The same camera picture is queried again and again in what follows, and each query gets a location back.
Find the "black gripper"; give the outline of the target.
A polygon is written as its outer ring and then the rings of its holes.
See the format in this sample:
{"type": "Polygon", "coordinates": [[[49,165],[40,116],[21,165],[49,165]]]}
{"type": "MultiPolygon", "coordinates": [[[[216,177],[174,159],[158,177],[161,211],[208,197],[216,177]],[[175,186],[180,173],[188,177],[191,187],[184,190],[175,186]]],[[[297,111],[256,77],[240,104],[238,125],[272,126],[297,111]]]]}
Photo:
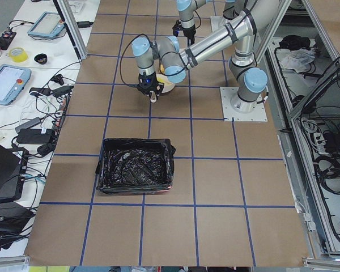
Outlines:
{"type": "Polygon", "coordinates": [[[137,89],[144,95],[149,96],[150,94],[150,85],[151,85],[151,80],[156,79],[156,72],[153,72],[150,75],[147,75],[145,72],[143,74],[138,75],[138,85],[137,89]]]}
{"type": "Polygon", "coordinates": [[[176,20],[172,27],[172,34],[177,37],[180,31],[182,31],[187,38],[187,45],[193,45],[195,43],[196,26],[194,23],[190,27],[185,28],[182,26],[180,20],[176,20]]]}

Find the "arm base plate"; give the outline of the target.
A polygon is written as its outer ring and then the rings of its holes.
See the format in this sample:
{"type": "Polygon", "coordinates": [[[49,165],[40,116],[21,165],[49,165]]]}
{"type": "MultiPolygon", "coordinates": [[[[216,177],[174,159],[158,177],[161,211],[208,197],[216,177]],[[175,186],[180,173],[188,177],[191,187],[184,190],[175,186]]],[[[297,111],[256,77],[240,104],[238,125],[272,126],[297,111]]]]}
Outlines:
{"type": "Polygon", "coordinates": [[[223,119],[235,122],[267,122],[263,97],[259,94],[254,102],[245,102],[238,97],[238,87],[221,87],[223,119]]]}

